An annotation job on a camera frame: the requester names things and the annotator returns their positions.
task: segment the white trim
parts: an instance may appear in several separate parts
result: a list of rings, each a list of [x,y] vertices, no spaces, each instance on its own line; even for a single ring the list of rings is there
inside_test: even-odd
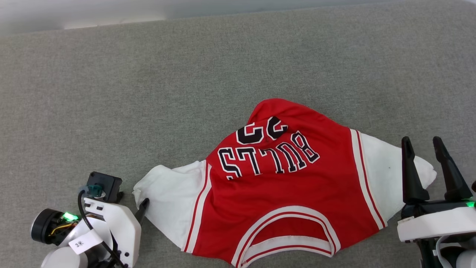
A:
[[[191,222],[193,221],[193,226],[190,227],[190,231],[188,232],[189,236],[187,236],[187,240],[185,241],[184,247],[182,248],[182,251],[185,251],[188,253],[193,253],[193,250],[195,249],[195,244],[197,242],[197,237],[198,237],[198,231],[200,230],[200,224],[202,222],[203,206],[205,204],[205,199],[208,196],[208,192],[211,189],[211,180],[210,180],[211,165],[209,164],[206,164],[206,165],[207,165],[207,171],[205,172],[205,174],[207,178],[206,180],[204,180],[205,188],[203,189],[203,192],[201,192],[198,195],[197,208],[194,211],[192,218],[190,219],[190,224],[192,224]]]
[[[285,246],[289,245],[296,245],[295,247],[286,247],[282,248]],[[268,240],[262,241],[258,244],[252,245],[248,248],[248,250],[245,253],[245,256],[243,257],[244,262],[242,263],[242,268],[247,267],[250,265],[253,261],[262,258],[264,256],[271,255],[276,252],[282,252],[282,251],[287,251],[287,250],[295,250],[297,248],[304,248],[302,250],[308,250],[311,252],[316,252],[328,257],[331,257],[332,255],[316,250],[316,249],[311,249],[308,247],[316,247],[319,249],[323,249],[325,251],[332,251],[331,244],[328,241],[315,238],[315,237],[306,237],[306,236],[283,236],[283,237],[274,237],[270,238]]]
[[[323,227],[323,230],[327,236],[329,247],[331,248],[331,256],[340,250],[340,242],[337,237],[337,234],[332,228],[329,220],[323,214],[314,209],[304,206],[285,206],[275,209],[264,215],[248,229],[248,231],[244,234],[244,236],[238,243],[231,264],[233,264],[236,268],[241,268],[241,262],[244,259],[244,256],[246,255],[247,250],[251,246],[251,243],[253,242],[253,239],[256,237],[256,235],[270,223],[287,217],[303,218],[319,223]]]
[[[203,174],[201,176],[201,183],[200,183],[200,188],[199,189],[204,189],[205,188],[205,183],[207,182],[207,178],[206,178],[206,175],[207,175],[207,172],[205,170],[205,167],[207,166],[207,161],[204,160],[204,168],[203,168]],[[188,241],[188,235],[190,233],[190,231],[192,230],[192,221],[193,221],[193,216],[195,215],[195,205],[196,203],[198,202],[198,197],[200,196],[200,192],[202,190],[200,190],[198,192],[198,195],[197,195],[197,199],[195,200],[195,203],[193,204],[193,207],[192,209],[190,210],[190,221],[188,221],[188,226],[187,226],[187,229],[185,230],[185,241],[183,241],[183,244],[182,244],[182,247],[180,248],[181,251],[185,251],[185,247],[187,246],[187,241]]]
[[[367,186],[366,186],[366,179],[365,179],[365,174],[364,174],[364,167],[362,165],[362,160],[360,158],[360,146],[359,146],[359,139],[357,135],[357,131],[354,129],[350,129],[350,134],[352,137],[352,149],[354,153],[354,160],[356,163],[356,168],[357,168],[357,174],[358,174],[358,180],[360,183],[360,189],[362,190],[362,194],[364,195],[365,202],[367,203],[367,207],[372,215],[372,217],[375,220],[375,223],[378,226],[378,229],[382,229],[384,226],[382,225],[382,221],[377,215],[377,211],[375,211],[374,206],[372,204],[372,199],[367,191]]]
[[[241,268],[248,267],[248,265],[250,265],[252,262],[254,262],[255,260],[260,259],[262,257],[266,257],[266,256],[269,256],[269,255],[278,253],[278,252],[284,252],[284,251],[290,251],[290,250],[304,250],[304,251],[309,251],[309,252],[312,252],[312,253],[318,253],[318,254],[321,254],[321,255],[324,255],[324,256],[327,256],[327,257],[332,257],[332,255],[327,254],[326,252],[322,252],[322,251],[317,250],[317,249],[312,249],[312,248],[307,248],[307,247],[287,247],[287,248],[280,248],[280,249],[272,250],[272,251],[266,252],[262,255],[256,256],[256,258],[252,258],[248,262],[244,262],[242,264]]]
[[[375,200],[375,195],[372,194],[372,187],[370,185],[370,173],[368,172],[368,165],[367,165],[367,160],[366,160],[366,154],[365,154],[365,148],[364,148],[364,141],[362,141],[362,133],[359,131],[359,139],[360,139],[360,147],[361,147],[361,150],[362,150],[362,156],[363,156],[363,159],[364,159],[364,168],[365,168],[365,172],[367,174],[367,183],[368,183],[368,194],[370,195],[370,198],[374,201],[374,205],[375,205],[375,209],[377,210],[377,214],[380,215],[380,218],[379,218],[379,222],[383,222],[383,227],[387,227],[387,221],[383,219],[382,217],[382,213],[380,212],[380,208],[378,207],[378,203],[377,201]]]

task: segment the gray fabric surface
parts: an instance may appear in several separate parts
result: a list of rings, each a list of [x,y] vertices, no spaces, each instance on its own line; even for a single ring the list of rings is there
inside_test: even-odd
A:
[[[50,207],[77,212],[91,171],[132,187],[158,164],[201,160],[280,97],[431,162],[439,135],[468,182],[476,174],[476,6],[453,0],[157,21],[0,39],[0,259],[39,267],[33,242]],[[429,188],[442,197],[443,179]],[[419,267],[397,217],[334,258],[294,251],[258,267]],[[148,221],[138,268],[228,267],[180,252]]]

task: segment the white label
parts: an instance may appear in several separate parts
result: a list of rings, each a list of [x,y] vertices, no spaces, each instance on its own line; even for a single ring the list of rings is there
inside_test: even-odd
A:
[[[94,229],[87,232],[86,234],[78,237],[75,240],[69,242],[69,246],[73,249],[76,254],[81,254],[84,251],[98,245],[102,242],[102,238],[96,233]]]

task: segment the chicago bulls jersey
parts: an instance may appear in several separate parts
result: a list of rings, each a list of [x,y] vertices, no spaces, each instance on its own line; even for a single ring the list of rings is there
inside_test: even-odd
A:
[[[416,157],[423,187],[436,177]],[[282,99],[201,162],[154,167],[134,187],[148,219],[183,251],[237,268],[306,250],[333,256],[387,225],[402,206],[400,149]]]

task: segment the white wall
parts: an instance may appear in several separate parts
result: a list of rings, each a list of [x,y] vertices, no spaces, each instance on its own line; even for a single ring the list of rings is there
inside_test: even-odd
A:
[[[0,0],[0,35],[392,0]]]

